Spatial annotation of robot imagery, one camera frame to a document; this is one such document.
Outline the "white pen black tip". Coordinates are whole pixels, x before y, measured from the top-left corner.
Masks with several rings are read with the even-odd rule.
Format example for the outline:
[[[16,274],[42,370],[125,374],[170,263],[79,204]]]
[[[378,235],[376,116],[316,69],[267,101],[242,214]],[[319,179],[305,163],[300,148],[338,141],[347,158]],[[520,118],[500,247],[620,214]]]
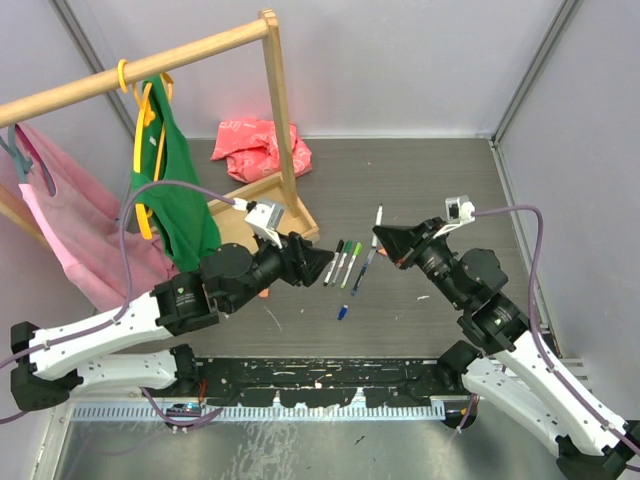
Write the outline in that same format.
[[[328,269],[328,271],[327,271],[327,273],[326,273],[326,275],[324,277],[323,283],[322,283],[323,286],[326,287],[326,286],[329,285],[331,277],[332,277],[333,272],[334,272],[334,270],[336,268],[336,265],[338,263],[339,258],[340,258],[340,253],[339,252],[334,252],[333,259],[332,259],[332,261],[331,261],[331,263],[329,265],[329,269]]]

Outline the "long white green pen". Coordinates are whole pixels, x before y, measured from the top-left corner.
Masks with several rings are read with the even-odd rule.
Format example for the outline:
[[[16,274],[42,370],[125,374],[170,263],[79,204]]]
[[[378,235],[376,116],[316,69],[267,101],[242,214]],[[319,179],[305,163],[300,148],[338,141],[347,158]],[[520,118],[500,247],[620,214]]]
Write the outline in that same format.
[[[331,279],[330,286],[335,286],[336,285],[338,277],[339,277],[339,274],[340,274],[340,271],[341,271],[341,269],[342,269],[342,267],[343,267],[348,255],[349,254],[348,254],[347,251],[345,251],[345,252],[343,252],[341,254],[340,259],[338,261],[338,264],[336,266],[336,269],[334,271],[333,277]]]

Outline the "blue pen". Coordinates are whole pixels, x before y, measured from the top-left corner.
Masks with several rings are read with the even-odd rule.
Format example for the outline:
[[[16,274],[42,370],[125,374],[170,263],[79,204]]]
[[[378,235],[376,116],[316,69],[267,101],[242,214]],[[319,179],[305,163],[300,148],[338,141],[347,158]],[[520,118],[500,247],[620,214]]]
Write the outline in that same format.
[[[354,285],[353,285],[353,287],[352,287],[352,289],[351,289],[351,296],[356,296],[356,295],[357,295],[357,293],[358,293],[358,291],[359,291],[359,288],[360,288],[360,285],[361,285],[361,283],[362,283],[363,277],[364,277],[364,275],[366,274],[367,269],[368,269],[368,267],[369,267],[370,263],[371,263],[371,260],[370,260],[370,259],[366,259],[366,260],[365,260],[365,262],[364,262],[364,264],[363,264],[362,268],[360,269],[360,271],[359,271],[359,273],[358,273],[358,275],[357,275],[357,277],[356,277],[356,280],[355,280],[355,282],[354,282]]]

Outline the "short white pen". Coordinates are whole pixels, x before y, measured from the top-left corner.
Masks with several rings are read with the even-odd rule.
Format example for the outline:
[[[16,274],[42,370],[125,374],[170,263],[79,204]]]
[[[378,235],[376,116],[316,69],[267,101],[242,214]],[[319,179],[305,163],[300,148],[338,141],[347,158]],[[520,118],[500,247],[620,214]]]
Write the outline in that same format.
[[[376,217],[375,217],[374,226],[381,225],[382,217],[383,217],[383,205],[379,204],[379,206],[377,208],[377,211],[376,211]],[[377,246],[378,246],[378,238],[377,238],[376,234],[373,233],[372,241],[371,241],[371,248],[376,250]]]

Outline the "white pen green tip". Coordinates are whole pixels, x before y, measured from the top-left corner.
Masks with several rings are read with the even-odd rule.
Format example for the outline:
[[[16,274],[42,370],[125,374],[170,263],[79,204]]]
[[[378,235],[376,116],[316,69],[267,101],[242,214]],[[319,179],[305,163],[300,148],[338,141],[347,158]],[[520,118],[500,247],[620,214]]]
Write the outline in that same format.
[[[355,253],[350,257],[350,260],[349,260],[348,266],[346,268],[344,277],[343,277],[342,282],[340,284],[340,288],[341,289],[344,289],[346,287],[348,279],[349,279],[349,276],[350,276],[350,274],[352,272],[352,269],[354,267],[354,264],[355,264],[355,262],[357,260],[357,257],[358,257],[358,255],[355,254]]]

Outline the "blue pen cap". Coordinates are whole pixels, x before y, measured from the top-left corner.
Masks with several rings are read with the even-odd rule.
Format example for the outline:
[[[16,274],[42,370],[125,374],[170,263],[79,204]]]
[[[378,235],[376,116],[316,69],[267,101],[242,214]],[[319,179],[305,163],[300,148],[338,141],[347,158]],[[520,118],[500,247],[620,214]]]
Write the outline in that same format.
[[[349,307],[347,305],[343,305],[339,311],[337,319],[339,321],[343,320],[348,312]]]

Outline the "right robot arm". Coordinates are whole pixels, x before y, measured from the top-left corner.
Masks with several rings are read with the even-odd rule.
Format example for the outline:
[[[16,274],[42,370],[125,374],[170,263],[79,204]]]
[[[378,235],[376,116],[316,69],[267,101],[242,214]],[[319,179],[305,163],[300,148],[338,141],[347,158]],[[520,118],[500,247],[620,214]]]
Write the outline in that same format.
[[[502,291],[508,277],[495,253],[452,252],[435,217],[373,232],[392,263],[419,268],[452,306],[465,340],[438,360],[452,394],[482,397],[529,431],[568,479],[616,479],[639,454],[639,423],[608,409],[559,361],[527,315]]]

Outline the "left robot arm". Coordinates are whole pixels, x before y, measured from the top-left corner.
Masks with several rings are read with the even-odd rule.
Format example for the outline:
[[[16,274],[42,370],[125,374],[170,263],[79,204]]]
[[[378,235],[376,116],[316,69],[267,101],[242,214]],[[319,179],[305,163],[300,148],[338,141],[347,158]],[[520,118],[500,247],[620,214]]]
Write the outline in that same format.
[[[256,252],[226,243],[204,257],[198,269],[180,273],[119,309],[57,328],[20,322],[10,330],[10,391],[22,412],[67,401],[100,371],[102,356],[138,344],[177,337],[234,314],[274,282],[309,287],[332,261],[292,232],[275,245],[258,240]]]

